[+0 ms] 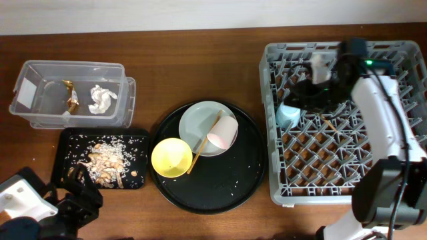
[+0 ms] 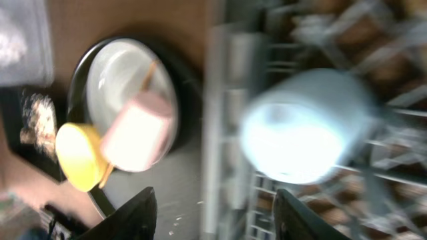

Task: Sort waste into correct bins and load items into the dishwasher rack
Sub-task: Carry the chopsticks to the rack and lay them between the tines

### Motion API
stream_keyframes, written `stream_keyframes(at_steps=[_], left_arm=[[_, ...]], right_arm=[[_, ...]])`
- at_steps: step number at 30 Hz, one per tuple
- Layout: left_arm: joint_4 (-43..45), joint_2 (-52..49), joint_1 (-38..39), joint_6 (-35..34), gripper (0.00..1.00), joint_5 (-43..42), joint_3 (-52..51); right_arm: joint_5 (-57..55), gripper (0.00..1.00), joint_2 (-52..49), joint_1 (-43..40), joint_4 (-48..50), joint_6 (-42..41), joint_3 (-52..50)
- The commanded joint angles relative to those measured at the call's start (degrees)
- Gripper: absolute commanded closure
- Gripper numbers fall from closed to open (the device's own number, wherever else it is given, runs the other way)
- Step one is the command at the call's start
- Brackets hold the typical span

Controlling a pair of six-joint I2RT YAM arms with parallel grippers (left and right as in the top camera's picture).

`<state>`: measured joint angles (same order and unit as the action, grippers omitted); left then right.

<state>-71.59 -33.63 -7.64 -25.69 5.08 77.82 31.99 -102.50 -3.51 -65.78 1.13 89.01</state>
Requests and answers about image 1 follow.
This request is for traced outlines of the gold candy wrapper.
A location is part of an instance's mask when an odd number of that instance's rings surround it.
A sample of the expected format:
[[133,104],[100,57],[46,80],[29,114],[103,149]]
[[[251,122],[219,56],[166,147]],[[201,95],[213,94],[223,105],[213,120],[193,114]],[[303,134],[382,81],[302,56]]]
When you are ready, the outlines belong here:
[[64,112],[63,115],[72,115],[77,111],[79,107],[79,99],[77,96],[77,91],[75,90],[75,85],[72,81],[62,80],[63,84],[67,88],[69,98],[67,100],[68,109]]

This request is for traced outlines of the yellow bowl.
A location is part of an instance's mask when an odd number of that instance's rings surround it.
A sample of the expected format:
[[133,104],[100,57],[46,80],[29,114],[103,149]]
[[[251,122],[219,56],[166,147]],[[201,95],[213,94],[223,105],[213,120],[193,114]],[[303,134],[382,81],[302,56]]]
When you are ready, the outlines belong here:
[[151,152],[154,171],[162,177],[175,178],[186,173],[193,161],[190,146],[178,138],[160,141]]

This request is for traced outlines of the white tissue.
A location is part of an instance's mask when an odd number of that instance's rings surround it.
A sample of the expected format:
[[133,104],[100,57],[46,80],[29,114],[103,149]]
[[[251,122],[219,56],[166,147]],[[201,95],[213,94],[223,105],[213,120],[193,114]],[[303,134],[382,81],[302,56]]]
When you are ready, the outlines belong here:
[[92,114],[104,114],[111,106],[111,99],[117,100],[118,96],[109,89],[103,89],[96,85],[90,90],[91,98],[94,104],[88,105],[89,111]]

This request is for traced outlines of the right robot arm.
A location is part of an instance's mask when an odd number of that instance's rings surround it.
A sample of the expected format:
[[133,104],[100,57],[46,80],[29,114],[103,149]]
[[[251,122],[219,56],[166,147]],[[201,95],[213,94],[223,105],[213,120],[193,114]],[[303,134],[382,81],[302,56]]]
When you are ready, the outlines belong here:
[[288,106],[323,113],[351,100],[359,108],[373,154],[372,167],[352,192],[352,208],[320,227],[318,239],[391,239],[396,230],[426,220],[426,152],[402,106],[392,63],[368,55],[367,42],[338,46],[326,67],[318,54],[302,63],[308,78],[294,82]]

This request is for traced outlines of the blue cup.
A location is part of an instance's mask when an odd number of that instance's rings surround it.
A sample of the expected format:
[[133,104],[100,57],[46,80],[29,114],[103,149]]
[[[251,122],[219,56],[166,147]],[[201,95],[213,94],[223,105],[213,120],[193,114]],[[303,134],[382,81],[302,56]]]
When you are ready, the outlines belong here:
[[276,111],[276,123],[279,127],[294,128],[300,121],[300,109],[280,103]]

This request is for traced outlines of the food scraps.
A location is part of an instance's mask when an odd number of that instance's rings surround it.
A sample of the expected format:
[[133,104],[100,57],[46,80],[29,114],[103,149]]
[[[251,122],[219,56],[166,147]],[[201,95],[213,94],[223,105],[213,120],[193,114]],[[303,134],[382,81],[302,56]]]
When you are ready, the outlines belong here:
[[123,143],[97,143],[89,147],[86,160],[78,160],[76,165],[86,167],[90,179],[101,188],[124,189],[126,183],[135,185],[126,177],[137,177],[139,171],[131,170],[135,154],[125,150]]

